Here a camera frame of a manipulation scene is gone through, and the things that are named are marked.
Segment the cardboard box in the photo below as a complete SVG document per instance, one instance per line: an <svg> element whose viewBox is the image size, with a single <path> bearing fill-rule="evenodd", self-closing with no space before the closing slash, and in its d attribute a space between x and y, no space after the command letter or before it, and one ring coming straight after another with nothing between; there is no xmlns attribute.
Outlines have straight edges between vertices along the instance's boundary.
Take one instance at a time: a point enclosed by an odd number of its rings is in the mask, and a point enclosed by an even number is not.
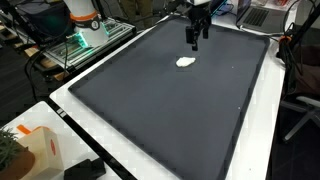
<svg viewBox="0 0 320 180"><path fill-rule="evenodd" d="M35 155L35 164L23 180L51 179L64 170L57 135L46 129L39 128L18 142Z"/></svg>

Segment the computer screen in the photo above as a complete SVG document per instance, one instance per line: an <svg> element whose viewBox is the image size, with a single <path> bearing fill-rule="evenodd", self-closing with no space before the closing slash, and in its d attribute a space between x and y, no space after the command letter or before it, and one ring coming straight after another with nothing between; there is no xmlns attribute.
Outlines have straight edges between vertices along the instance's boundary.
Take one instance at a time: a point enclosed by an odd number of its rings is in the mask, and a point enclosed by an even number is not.
<svg viewBox="0 0 320 180"><path fill-rule="evenodd" d="M239 0L238 3L238 12L237 12L237 21L243 16L246 10L250 7L251 0Z"/></svg>

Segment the white table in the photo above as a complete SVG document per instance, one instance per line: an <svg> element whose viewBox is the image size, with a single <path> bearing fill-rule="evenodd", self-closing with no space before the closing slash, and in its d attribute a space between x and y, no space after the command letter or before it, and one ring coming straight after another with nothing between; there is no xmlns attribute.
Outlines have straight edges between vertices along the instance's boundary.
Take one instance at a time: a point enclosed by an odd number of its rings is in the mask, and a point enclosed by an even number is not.
<svg viewBox="0 0 320 180"><path fill-rule="evenodd" d="M85 159L95 160L98 158L98 155L45 102L36 104L8 123L6 127L13 128L12 132L17 133L17 137L20 138L24 136L16 128L20 124L30 130L38 126L46 126L55 132L65 169ZM99 179L121 180L107 164L105 164L105 168L107 173ZM54 178L54 180L61 179L63 179L63 172Z"/></svg>
<svg viewBox="0 0 320 180"><path fill-rule="evenodd" d="M287 24L293 22L294 19L295 12L291 12ZM218 17L213 19L212 23L236 29L235 17L233 15ZM56 90L50 95L50 98L139 180L178 179L68 91L68 88L73 83L145 33L147 31ZM261 67L245 116L226 178L228 180L262 180L266 177L285 72L281 60L275 58L277 48L278 44L272 41Z"/></svg>

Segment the green leaves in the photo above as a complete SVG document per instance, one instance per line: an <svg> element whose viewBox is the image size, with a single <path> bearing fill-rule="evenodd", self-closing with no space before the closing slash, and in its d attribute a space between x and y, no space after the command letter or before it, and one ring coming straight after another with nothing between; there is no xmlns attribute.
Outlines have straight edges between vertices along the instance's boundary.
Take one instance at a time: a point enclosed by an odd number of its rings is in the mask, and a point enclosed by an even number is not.
<svg viewBox="0 0 320 180"><path fill-rule="evenodd" d="M11 131L12 128L0 129L0 171L7 168L21 151L16 134Z"/></svg>

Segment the laptop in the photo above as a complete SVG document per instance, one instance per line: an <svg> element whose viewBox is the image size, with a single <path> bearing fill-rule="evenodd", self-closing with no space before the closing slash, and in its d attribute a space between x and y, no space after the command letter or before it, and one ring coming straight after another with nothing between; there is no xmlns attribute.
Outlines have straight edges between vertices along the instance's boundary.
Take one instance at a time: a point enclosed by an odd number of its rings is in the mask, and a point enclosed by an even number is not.
<svg viewBox="0 0 320 180"><path fill-rule="evenodd" d="M283 32L285 11L255 7L251 0L239 0L237 26L266 34Z"/></svg>

